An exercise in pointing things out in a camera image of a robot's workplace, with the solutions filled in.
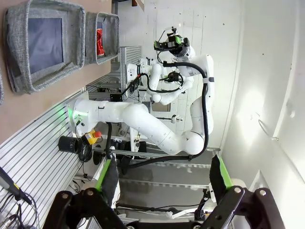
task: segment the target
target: black bracket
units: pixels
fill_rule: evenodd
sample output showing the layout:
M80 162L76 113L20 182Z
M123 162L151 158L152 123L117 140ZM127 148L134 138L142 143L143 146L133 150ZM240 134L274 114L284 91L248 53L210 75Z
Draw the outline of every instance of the black bracket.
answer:
M123 102L121 94L110 94L110 102Z

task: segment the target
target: fabric basket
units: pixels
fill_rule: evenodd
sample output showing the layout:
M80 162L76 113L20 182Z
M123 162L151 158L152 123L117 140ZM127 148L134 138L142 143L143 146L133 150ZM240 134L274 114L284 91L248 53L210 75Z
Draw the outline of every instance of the fabric basket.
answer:
M105 55L97 56L97 29L102 29L102 46ZM101 64L118 56L119 17L110 13L86 13L85 63Z
M50 66L42 66L42 69L38 66L33 72L31 69L34 69L36 64L46 64L43 58L40 58L40 50L35 49L37 44L40 43L45 49L45 58L48 58L47 52L54 52L52 42L43 39L30 40L33 36L33 24L39 25L54 20L57 25L60 23L60 33L54 38L60 39L62 45L56 47L55 53L62 53L62 61L55 64L51 62ZM47 33L52 30L46 30L46 26L41 26L41 29L44 31L40 34L37 31L38 35L44 35L47 39ZM23 2L7 9L4 17L4 39L8 75L13 90L29 94L41 91L83 67L85 10L81 5L59 0Z

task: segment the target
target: white panel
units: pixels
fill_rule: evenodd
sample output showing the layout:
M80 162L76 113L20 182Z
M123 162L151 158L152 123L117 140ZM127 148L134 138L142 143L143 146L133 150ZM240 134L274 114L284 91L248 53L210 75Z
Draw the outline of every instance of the white panel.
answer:
M0 146L0 166L24 192L34 197L41 226L55 195L67 188L81 165L76 154L61 152L57 146L60 136L72 136L65 108L71 99L54 106ZM1 188L2 203L8 195ZM15 214L15 203L15 199L9 201L2 213L5 217ZM33 222L31 207L20 203L24 223Z
M297 0L245 1L244 15L239 85L222 156L230 176L242 179L248 187L260 170L285 228L299 228L304 224L305 205L304 55L298 57L297 87L290 94L295 117L287 116L279 142L271 140L248 114L258 111L272 135L286 92L283 84L293 64L295 36L300 41L295 51L304 53L305 4Z

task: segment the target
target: gray fabric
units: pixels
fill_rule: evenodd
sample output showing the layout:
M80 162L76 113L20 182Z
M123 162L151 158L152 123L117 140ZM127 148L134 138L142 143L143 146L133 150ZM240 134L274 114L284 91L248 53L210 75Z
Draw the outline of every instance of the gray fabric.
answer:
M104 56L96 55L96 29L102 24ZM117 57L119 53L119 17L110 13L86 13L85 63L101 64Z
M28 18L61 18L63 63L30 72ZM30 0L10 7L5 16L6 55L15 92L41 91L84 65L85 10L59 0Z
M0 70L0 106L3 103L3 94L4 94L4 91L3 91L3 82L2 82L2 75L1 75L1 70Z

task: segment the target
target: red object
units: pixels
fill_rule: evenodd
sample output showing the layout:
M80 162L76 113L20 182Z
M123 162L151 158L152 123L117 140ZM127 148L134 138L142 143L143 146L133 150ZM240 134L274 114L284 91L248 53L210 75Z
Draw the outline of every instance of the red object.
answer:
M102 35L103 35L103 30L97 29L96 30L96 54L98 56L105 55L105 51L104 51L103 45L102 45Z
M100 131L95 131L93 133L93 137L100 137L102 135L102 133Z

